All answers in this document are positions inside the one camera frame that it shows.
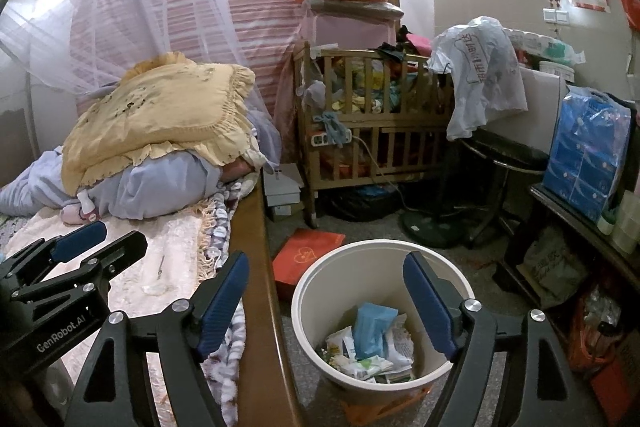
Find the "white printed plastic bag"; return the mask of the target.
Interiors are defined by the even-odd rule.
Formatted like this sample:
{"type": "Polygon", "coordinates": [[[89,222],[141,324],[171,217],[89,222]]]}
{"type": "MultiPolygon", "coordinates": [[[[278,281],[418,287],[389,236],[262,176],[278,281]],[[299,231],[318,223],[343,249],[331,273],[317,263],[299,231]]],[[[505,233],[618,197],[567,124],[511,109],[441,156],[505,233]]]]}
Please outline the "white printed plastic bag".
{"type": "Polygon", "coordinates": [[[414,344],[406,321],[407,314],[397,315],[384,335],[384,358],[392,363],[387,376],[410,372],[413,368],[414,344]]]}

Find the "blue plastic packet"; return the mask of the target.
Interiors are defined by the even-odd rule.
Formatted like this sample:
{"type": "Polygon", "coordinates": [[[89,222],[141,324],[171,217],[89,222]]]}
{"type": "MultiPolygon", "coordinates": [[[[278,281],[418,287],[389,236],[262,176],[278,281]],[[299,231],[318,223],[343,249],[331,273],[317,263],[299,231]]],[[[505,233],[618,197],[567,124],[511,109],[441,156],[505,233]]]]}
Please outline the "blue plastic packet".
{"type": "Polygon", "coordinates": [[[375,303],[363,303],[358,307],[352,326],[358,360],[384,355],[384,335],[397,315],[397,309],[375,303]]]}

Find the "green white tube wrapper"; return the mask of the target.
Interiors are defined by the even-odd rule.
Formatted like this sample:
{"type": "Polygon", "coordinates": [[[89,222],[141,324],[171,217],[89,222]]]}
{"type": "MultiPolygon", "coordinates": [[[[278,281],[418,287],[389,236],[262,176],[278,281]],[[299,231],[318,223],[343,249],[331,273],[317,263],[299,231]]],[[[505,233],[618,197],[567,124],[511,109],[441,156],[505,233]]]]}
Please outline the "green white tube wrapper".
{"type": "Polygon", "coordinates": [[[382,374],[394,366],[394,363],[378,355],[360,361],[347,360],[342,372],[358,381],[367,381],[378,374],[382,374]]]}

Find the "white round trash bin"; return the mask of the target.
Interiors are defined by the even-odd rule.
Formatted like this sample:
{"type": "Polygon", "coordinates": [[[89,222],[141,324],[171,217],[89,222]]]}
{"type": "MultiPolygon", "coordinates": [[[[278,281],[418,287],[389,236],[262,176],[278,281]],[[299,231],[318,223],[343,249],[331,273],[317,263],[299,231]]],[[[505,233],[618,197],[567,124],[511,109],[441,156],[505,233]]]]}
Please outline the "white round trash bin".
{"type": "Polygon", "coordinates": [[[462,298],[474,293],[446,257],[422,246],[369,239],[316,260],[294,291],[294,333],[334,393],[357,404],[386,404],[414,395],[449,373],[405,285],[408,254],[421,254],[462,298]]]}

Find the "pink rolled cylinder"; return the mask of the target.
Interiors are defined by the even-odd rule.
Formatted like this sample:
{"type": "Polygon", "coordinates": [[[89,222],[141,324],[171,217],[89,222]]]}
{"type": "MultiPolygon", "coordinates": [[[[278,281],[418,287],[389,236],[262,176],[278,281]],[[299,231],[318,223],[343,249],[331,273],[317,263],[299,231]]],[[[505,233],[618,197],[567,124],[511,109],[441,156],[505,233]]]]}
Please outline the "pink rolled cylinder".
{"type": "Polygon", "coordinates": [[[66,225],[84,225],[88,221],[79,204],[64,206],[60,211],[60,217],[66,225]]]}

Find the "white pink pill bottle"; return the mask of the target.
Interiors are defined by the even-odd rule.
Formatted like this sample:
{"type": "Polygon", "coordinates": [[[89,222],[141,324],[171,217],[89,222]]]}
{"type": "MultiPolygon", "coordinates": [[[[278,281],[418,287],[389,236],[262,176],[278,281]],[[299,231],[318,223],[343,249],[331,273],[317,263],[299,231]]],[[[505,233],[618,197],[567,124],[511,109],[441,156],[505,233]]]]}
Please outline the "white pink pill bottle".
{"type": "Polygon", "coordinates": [[[99,219],[98,207],[96,207],[87,190],[79,191],[77,199],[80,205],[79,217],[81,217],[82,221],[94,222],[99,219]]]}

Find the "grey-blue folded blanket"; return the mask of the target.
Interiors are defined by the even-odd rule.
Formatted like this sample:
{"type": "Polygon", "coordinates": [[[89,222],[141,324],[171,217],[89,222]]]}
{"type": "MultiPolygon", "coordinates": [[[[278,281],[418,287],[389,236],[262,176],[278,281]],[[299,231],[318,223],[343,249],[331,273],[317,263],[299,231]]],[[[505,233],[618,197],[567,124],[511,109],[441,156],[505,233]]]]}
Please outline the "grey-blue folded blanket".
{"type": "MultiPolygon", "coordinates": [[[[1,189],[1,212],[10,217],[32,216],[44,207],[62,209],[79,199],[64,191],[62,148],[46,150],[16,179],[1,189]]],[[[144,220],[168,215],[212,196],[221,183],[242,178],[255,168],[242,157],[224,167],[209,164],[190,150],[109,176],[89,187],[87,196],[101,216],[144,220]]]]}

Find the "red flat box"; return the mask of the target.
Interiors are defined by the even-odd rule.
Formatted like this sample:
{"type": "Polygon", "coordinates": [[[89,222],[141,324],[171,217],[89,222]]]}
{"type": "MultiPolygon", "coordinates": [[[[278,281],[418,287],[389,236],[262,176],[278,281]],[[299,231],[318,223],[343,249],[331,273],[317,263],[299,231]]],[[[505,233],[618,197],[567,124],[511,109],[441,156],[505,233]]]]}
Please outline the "red flat box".
{"type": "Polygon", "coordinates": [[[306,270],[319,258],[343,245],[344,234],[297,229],[272,262],[273,278],[281,299],[291,299],[306,270]]]}

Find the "white shoe box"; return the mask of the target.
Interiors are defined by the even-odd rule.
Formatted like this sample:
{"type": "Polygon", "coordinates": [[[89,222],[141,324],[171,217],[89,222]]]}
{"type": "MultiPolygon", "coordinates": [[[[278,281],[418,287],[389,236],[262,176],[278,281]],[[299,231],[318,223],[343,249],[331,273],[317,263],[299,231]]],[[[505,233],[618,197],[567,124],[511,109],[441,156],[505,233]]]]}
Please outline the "white shoe box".
{"type": "Polygon", "coordinates": [[[300,197],[304,187],[302,176],[295,164],[284,164],[273,172],[262,172],[262,188],[266,199],[267,215],[280,221],[304,208],[300,197]]]}

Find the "yellow frilled pillow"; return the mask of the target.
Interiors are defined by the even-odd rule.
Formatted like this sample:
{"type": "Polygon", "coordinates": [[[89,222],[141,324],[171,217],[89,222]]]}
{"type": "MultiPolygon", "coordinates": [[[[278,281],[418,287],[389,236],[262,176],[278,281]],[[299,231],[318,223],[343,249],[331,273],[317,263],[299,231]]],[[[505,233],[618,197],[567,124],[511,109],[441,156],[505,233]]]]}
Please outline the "yellow frilled pillow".
{"type": "Polygon", "coordinates": [[[129,69],[117,87],[93,103],[62,147],[67,194],[178,150],[192,150],[215,167],[238,158],[259,169],[260,153],[246,100],[252,70],[238,64],[197,63],[179,52],[129,69]]]}

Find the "blue tissue pack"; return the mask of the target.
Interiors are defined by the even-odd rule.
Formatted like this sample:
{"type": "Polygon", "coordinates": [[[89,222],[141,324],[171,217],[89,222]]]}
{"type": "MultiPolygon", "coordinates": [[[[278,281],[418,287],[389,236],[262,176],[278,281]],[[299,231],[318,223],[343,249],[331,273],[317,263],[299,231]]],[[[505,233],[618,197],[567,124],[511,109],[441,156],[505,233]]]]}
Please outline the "blue tissue pack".
{"type": "Polygon", "coordinates": [[[631,109],[606,93],[570,87],[564,96],[542,186],[596,222],[624,167],[631,109]]]}

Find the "white mosquito net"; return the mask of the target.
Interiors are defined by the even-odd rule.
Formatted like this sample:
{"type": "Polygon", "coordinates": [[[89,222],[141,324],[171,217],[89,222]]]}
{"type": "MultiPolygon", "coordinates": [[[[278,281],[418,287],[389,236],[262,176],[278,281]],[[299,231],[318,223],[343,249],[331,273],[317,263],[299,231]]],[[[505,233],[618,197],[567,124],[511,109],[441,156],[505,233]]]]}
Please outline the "white mosquito net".
{"type": "Polygon", "coordinates": [[[32,153],[51,150],[128,68],[169,51],[245,64],[229,0],[1,0],[1,107],[25,116],[32,153]]]}

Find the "wooden baby crib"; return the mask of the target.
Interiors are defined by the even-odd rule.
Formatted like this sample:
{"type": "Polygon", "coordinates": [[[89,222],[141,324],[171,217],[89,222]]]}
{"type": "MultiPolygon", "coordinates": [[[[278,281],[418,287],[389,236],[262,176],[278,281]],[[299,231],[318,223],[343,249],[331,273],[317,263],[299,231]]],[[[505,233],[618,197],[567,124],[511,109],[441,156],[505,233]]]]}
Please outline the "wooden baby crib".
{"type": "Polygon", "coordinates": [[[420,179],[454,110],[454,83],[427,57],[303,43],[293,55],[295,150],[305,216],[325,191],[420,179]]]}

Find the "white plastic shopping bag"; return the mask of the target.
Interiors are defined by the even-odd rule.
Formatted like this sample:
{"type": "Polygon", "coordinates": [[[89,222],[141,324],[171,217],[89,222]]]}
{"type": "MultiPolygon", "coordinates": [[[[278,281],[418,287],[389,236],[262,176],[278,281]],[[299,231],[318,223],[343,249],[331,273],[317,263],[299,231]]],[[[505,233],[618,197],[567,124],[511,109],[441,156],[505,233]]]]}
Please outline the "white plastic shopping bag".
{"type": "Polygon", "coordinates": [[[447,127],[450,141],[469,138],[491,121],[528,111],[513,44],[493,17],[474,18],[435,37],[427,68],[448,74],[454,84],[454,111],[447,127]]]}

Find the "pink storage box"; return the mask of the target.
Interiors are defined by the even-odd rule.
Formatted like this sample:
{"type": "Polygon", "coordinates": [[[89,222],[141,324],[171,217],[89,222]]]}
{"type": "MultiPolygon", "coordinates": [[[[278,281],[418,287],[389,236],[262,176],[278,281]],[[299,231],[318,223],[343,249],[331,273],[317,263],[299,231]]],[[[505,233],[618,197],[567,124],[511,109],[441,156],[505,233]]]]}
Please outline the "pink storage box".
{"type": "Polygon", "coordinates": [[[299,35],[311,46],[375,49],[395,42],[396,24],[403,16],[390,2],[304,0],[299,35]]]}

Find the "brown wooden bed frame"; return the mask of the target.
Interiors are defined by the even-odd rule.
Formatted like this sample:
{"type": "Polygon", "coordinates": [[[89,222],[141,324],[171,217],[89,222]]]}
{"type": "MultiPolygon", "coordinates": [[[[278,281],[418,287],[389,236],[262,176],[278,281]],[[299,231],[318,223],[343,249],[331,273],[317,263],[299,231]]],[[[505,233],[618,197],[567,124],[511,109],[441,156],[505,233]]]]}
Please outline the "brown wooden bed frame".
{"type": "Polygon", "coordinates": [[[279,299],[274,285],[262,188],[239,202],[231,221],[230,249],[243,251],[250,266],[243,295],[247,340],[240,362],[240,426],[301,426],[279,299]]]}

